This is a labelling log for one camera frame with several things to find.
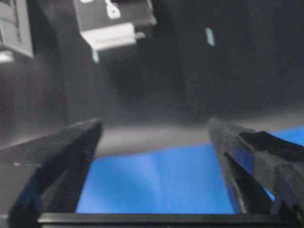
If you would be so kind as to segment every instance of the white component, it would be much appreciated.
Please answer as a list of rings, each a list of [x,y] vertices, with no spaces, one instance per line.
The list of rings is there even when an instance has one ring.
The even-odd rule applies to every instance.
[[[26,0],[14,0],[9,5],[0,1],[0,33],[0,46],[33,57]]]
[[[135,28],[132,23],[83,31],[81,35],[95,50],[106,50],[136,44]]]
[[[213,31],[210,28],[206,28],[206,36],[207,36],[207,43],[210,46],[215,46],[215,40],[214,40],[214,35],[213,35]]]
[[[106,11],[110,19],[118,19],[121,18],[120,10],[116,5],[114,5],[111,0],[105,0],[106,2]]]
[[[92,2],[92,1],[94,1],[94,0],[80,0],[82,3],[89,3],[89,2]]]
[[[13,61],[14,61],[14,57],[11,51],[0,52],[0,63],[8,63]]]

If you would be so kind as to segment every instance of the black wall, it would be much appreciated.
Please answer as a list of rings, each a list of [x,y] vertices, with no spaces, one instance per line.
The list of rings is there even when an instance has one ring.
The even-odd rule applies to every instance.
[[[92,117],[197,125],[303,104],[301,0],[154,0],[154,39],[101,52],[99,64],[72,0],[28,3],[35,58],[0,65],[1,146]]]

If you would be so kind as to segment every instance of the white sticker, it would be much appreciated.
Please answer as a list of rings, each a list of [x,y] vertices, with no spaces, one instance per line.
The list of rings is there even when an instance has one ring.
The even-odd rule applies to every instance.
[[[14,61],[14,57],[11,51],[0,52],[0,63],[8,63],[13,61]]]
[[[206,36],[207,36],[207,43],[211,46],[215,46],[213,31],[210,28],[206,28]]]

